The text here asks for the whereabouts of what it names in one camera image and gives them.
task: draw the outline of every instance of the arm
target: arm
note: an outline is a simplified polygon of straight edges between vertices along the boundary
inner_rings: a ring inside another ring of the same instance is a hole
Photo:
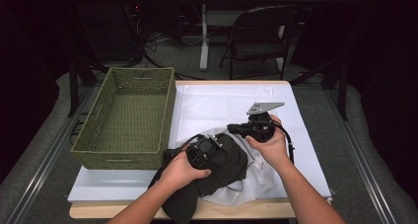
[[[161,178],[108,223],[150,223],[163,203],[176,190],[195,179],[209,176],[210,170],[196,170],[180,152],[163,171]]]
[[[274,115],[271,118],[280,122]],[[250,136],[246,140],[280,176],[299,223],[345,223],[289,160],[286,137],[279,128],[267,142],[259,143]]]

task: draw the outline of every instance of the basket handle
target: basket handle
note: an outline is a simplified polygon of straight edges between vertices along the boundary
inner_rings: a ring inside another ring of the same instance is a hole
[[[109,163],[131,163],[133,160],[124,159],[124,160],[114,160],[114,159],[107,159],[106,160]]]
[[[132,77],[136,80],[144,80],[144,79],[153,79],[153,73],[154,71],[152,70],[135,70],[132,71]]]

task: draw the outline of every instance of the gray carpet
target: gray carpet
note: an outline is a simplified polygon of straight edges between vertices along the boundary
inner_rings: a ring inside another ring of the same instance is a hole
[[[197,42],[196,38],[187,40]],[[211,41],[209,69],[206,72],[198,68],[200,43],[185,44],[167,39],[159,41],[157,48],[155,45],[150,45],[156,50],[148,49],[148,51],[151,57],[173,67],[177,73],[203,79],[227,79],[228,66],[218,67],[223,47],[214,46],[217,45],[216,40],[213,37]],[[137,67],[152,67],[152,65],[143,60]],[[275,65],[273,62],[265,62],[259,67],[257,70],[273,71]],[[237,74],[247,75],[252,73],[251,70],[253,67],[243,66],[238,69]],[[292,80],[304,70],[306,69],[289,65],[285,79]],[[103,78],[102,73],[96,73],[98,78]],[[259,79],[277,79],[277,75]],[[353,159],[346,128],[341,125],[346,123],[355,134],[356,141],[361,145],[384,200],[393,214],[393,220],[397,223],[417,223],[417,208],[409,196],[396,184],[384,161],[374,149],[357,91],[349,88],[347,98],[349,120],[341,122],[332,101],[334,93],[324,92],[318,85],[320,79],[320,75],[312,77],[303,85],[293,87],[293,90],[328,184],[336,190],[332,205],[347,223],[383,223],[374,200],[371,199],[365,178],[362,177]],[[70,135],[71,128],[79,118],[83,120],[85,117],[83,113],[89,111],[89,106],[100,84],[95,90],[89,90],[82,84],[80,85],[81,92],[85,92],[82,94],[84,95],[82,102],[85,104],[71,118],[67,117],[70,105],[68,75],[60,78],[58,84],[61,88],[61,95],[54,111],[39,130],[15,169],[0,186],[0,199],[2,200],[0,223],[7,223],[8,220],[11,223],[105,223],[105,220],[72,219],[68,215],[70,204],[65,197],[80,169],[80,164],[69,152],[71,141],[75,138]],[[45,157],[55,159],[45,161]],[[45,162],[51,165],[49,166],[51,169],[40,173],[38,168]],[[32,184],[34,176],[42,178],[36,185]],[[32,187],[33,189],[30,190],[33,192],[27,194],[25,192],[27,187]],[[27,201],[25,204],[20,201],[23,194],[25,194],[23,201]],[[274,221],[265,220],[262,223],[274,223]]]

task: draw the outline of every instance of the green wicker basket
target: green wicker basket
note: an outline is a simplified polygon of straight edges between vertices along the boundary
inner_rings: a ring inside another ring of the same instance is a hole
[[[110,68],[71,153],[87,169],[159,169],[175,91],[172,68]]]

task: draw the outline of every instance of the black chair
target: black chair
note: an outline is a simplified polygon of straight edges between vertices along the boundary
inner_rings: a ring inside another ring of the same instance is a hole
[[[237,17],[228,33],[228,43],[220,63],[230,58],[230,79],[233,79],[234,61],[251,61],[283,58],[280,74],[283,79],[286,67],[286,58],[294,28],[303,20],[305,11],[294,5],[262,6],[250,9]],[[279,28],[284,26],[282,37],[279,37]]]

